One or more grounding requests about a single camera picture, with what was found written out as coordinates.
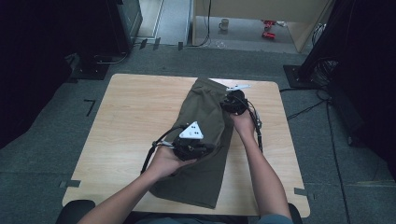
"cable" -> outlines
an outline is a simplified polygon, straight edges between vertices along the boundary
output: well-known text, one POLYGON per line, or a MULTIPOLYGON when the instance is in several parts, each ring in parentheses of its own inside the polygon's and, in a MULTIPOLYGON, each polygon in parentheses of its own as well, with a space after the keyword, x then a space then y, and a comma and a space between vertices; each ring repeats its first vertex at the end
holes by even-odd
MULTIPOLYGON (((120 59, 120 60, 118 60, 118 61, 110 62, 110 63, 101 63, 101 62, 98 62, 98 64, 114 64, 114 63, 120 63, 120 62, 122 62, 122 61, 126 58, 126 56, 128 56, 128 53, 126 53, 126 52, 123 52, 122 54, 124 54, 123 58, 120 59)), ((102 57, 102 56, 101 56, 101 55, 95 55, 95 56, 93 56, 93 58, 95 58, 95 59, 96 59, 97 57, 102 57)))
POLYGON ((330 107, 330 101, 328 101, 326 104, 326 111, 327 111, 327 121, 329 122, 329 128, 330 128, 330 136, 332 138, 332 154, 334 156, 335 167, 337 169, 338 179, 339 179, 340 185, 341 185, 341 192, 343 194, 343 201, 344 201, 344 206, 346 209, 346 221, 347 221, 347 223, 350 224, 349 209, 347 207, 347 197, 346 197, 346 193, 345 193, 345 189, 344 189, 343 177, 341 177, 340 166, 338 164, 337 153, 335 151, 334 134, 332 132, 332 122, 330 119, 329 107, 330 107))
POLYGON ((147 157, 146 157, 146 159, 145 159, 145 163, 143 163, 142 171, 140 171, 140 174, 145 173, 145 171, 146 171, 146 169, 147 169, 147 167, 148 167, 148 165, 149 165, 149 159, 151 158, 151 155, 154 153, 155 148, 158 146, 158 144, 161 142, 161 140, 163 140, 163 138, 164 138, 166 135, 168 135, 169 133, 171 133, 172 131, 174 131, 174 130, 176 130, 176 129, 180 129, 180 128, 185 129, 185 128, 186 128, 186 125, 180 125, 180 126, 176 126, 176 127, 171 128, 171 129, 168 130, 166 133, 164 133, 157 141, 155 141, 155 142, 152 143, 152 147, 151 147, 151 149, 148 151, 148 155, 147 155, 147 157))
POLYGON ((314 33, 312 34, 312 45, 315 46, 315 44, 317 43, 317 35, 318 33, 322 34, 324 29, 326 28, 326 24, 323 23, 319 23, 317 28, 315 29, 314 33))
POLYGON ((299 115, 301 115, 301 114, 303 114, 303 113, 305 113, 305 112, 310 111, 310 110, 313 109, 314 107, 323 104, 324 102, 327 102, 327 100, 322 100, 322 101, 320 101, 319 103, 317 103, 317 104, 315 104, 315 105, 311 105, 311 106, 307 107, 306 109, 304 109, 304 110, 302 110, 302 111, 300 111, 300 112, 297 112, 297 113, 295 113, 295 114, 292 114, 292 115, 288 116, 288 120, 294 119, 294 118, 296 118, 297 116, 299 116, 299 115))
POLYGON ((195 48, 201 47, 207 42, 207 40, 210 39, 210 11, 211 11, 211 9, 212 9, 212 0, 209 1, 209 10, 207 12, 207 26, 206 26, 207 27, 207 35, 206 35, 204 42, 202 42, 200 45, 197 45, 197 46, 191 45, 191 47, 195 47, 195 48))
POLYGON ((259 149, 262 152, 262 132, 260 131, 260 128, 262 127, 262 121, 260 120, 260 115, 259 112, 257 112, 256 108, 254 107, 253 103, 250 101, 247 101, 248 104, 251 104, 254 110, 254 115, 251 112, 249 108, 247 108, 251 119, 253 120, 254 127, 256 128, 256 133, 257 133, 257 143, 259 144, 259 149))
POLYGON ((282 89, 282 90, 280 90, 279 92, 284 92, 284 91, 311 91, 311 90, 308 90, 308 89, 297 89, 297 88, 289 88, 289 89, 282 89))

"camera rig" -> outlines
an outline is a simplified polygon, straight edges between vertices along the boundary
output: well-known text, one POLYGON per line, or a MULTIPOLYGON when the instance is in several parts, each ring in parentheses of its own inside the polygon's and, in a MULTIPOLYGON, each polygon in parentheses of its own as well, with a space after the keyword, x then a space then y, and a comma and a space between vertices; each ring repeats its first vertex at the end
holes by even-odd
POLYGON ((254 105, 245 98, 245 94, 241 91, 245 88, 250 88, 250 85, 236 85, 234 87, 227 88, 226 91, 229 93, 226 95, 224 101, 220 103, 220 106, 223 110, 235 115, 241 115, 246 110, 248 111, 256 129, 259 149, 262 152, 262 133, 260 132, 262 121, 260 120, 259 112, 254 108, 254 105))
POLYGON ((152 147, 148 151, 148 155, 140 174, 143 174, 146 171, 151 155, 154 153, 155 148, 159 146, 170 147, 173 149, 175 155, 182 161, 201 159, 202 157, 211 153, 216 147, 213 144, 201 142, 202 139, 204 139, 204 135, 202 134, 197 121, 193 122, 191 125, 187 124, 173 127, 164 133, 157 141, 152 143, 152 147), (163 141, 163 138, 166 135, 177 129, 183 129, 183 132, 180 133, 172 143, 163 141))

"sleeve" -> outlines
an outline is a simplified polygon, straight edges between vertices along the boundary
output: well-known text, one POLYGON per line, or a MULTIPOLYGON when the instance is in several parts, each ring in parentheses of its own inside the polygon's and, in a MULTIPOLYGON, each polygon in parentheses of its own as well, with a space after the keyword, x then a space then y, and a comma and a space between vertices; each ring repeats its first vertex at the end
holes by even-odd
POLYGON ((293 222, 288 217, 274 214, 262 216, 258 224, 293 224, 293 222))

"white triangular marker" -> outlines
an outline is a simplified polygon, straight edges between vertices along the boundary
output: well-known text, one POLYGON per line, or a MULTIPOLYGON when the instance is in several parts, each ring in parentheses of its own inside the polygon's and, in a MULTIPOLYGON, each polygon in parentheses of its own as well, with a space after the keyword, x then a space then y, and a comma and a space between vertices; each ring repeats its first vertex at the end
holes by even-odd
POLYGON ((189 139, 203 139, 204 135, 201 132, 201 129, 198 126, 197 121, 193 122, 186 130, 184 130, 180 135, 180 138, 189 138, 189 139))
POLYGON ((250 85, 236 85, 234 87, 227 88, 226 91, 239 91, 250 87, 250 85))

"pants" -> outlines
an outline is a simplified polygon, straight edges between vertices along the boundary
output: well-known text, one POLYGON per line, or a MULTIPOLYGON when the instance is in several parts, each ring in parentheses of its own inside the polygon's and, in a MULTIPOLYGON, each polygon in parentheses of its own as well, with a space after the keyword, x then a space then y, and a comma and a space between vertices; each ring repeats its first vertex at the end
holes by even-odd
MULTIPOLYGON (((198 162, 158 181, 149 190, 152 194, 176 202, 216 207, 233 135, 233 121, 219 105, 226 94, 225 86, 209 79, 198 78, 192 85, 174 126, 198 121, 204 135, 201 141, 214 144, 216 148, 198 162)), ((180 133, 168 134, 165 141, 173 142, 180 133)))

